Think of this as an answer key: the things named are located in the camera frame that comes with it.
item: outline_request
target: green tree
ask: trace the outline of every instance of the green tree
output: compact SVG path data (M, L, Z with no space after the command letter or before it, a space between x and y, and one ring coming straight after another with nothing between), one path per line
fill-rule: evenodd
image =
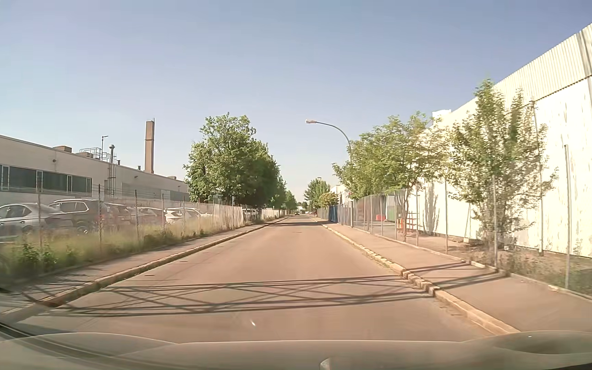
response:
M499 233L526 229L532 223L522 222L524 210L535 209L558 178L558 169L541 178L547 168L542 149L547 126L536 129L533 106L525 102L522 90L509 109L491 80L483 81L474 96L476 111L454 123L449 136L452 197L477 207L473 217L481 222L484 237L493 230L495 205Z
M317 202L319 207L336 206L340 202L340 197L333 192L326 192L319 196Z
M192 198L234 197L236 204L262 207L280 196L280 168L267 145L253 137L248 117L207 117L200 132L202 141L193 144L184 165Z
M292 211L296 208L298 208L296 198L294 197L291 191L287 190L287 192L285 193L285 209L288 211Z
M397 206L408 213L408 198L416 186L443 176L446 163L445 135L436 119L416 112L407 122L399 116L352 141L343 166L333 164L335 175L350 191L351 198L405 189L397 192Z
M319 207L318 201L319 197L321 197L321 194L327 193L329 191L330 185L320 178L316 178L315 180L310 181L310 183L307 185L307 189L305 190L303 196L310 207L316 208Z

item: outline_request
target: white wall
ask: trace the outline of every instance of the white wall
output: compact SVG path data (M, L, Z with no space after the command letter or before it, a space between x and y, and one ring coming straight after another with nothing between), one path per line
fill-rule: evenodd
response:
M544 171L543 176L547 178L558 167L560 177L555 189L543 198L543 206L527 211L527 221L534 225L514 235L517 244L538 248L542 239L544 249L566 251L568 182L563 145L567 144L571 172L571 250L574 254L592 257L592 24L495 87L505 93L509 102L517 88L523 88L525 96L535 101L537 123L548 126L545 154L549 156L550 169ZM469 101L443 116L441 124L460 122L474 107L474 100ZM431 201L425 200L427 194L420 192L420 218L425 218L424 209L439 215L433 231L444 234L444 185L434 184L425 192L432 193L432 199L437 196L437 204L432 206ZM410 201L414 209L415 197ZM450 235L478 237L479 223L469 219L468 208L466 203L448 199Z

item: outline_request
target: chimney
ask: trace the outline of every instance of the chimney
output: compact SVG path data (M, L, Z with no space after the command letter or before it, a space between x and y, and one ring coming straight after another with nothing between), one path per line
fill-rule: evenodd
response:
M145 121L145 172L155 173L155 122Z

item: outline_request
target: road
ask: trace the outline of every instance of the road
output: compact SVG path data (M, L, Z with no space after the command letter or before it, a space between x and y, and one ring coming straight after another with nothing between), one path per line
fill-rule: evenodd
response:
M224 242L21 322L171 342L489 335L306 216Z

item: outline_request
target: silver car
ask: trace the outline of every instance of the silver car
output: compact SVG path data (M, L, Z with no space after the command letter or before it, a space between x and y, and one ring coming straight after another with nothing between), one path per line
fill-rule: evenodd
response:
M0 243L12 242L23 234L37 230L38 225L45 230L67 229L72 227L68 214L37 203L7 204L0 207Z

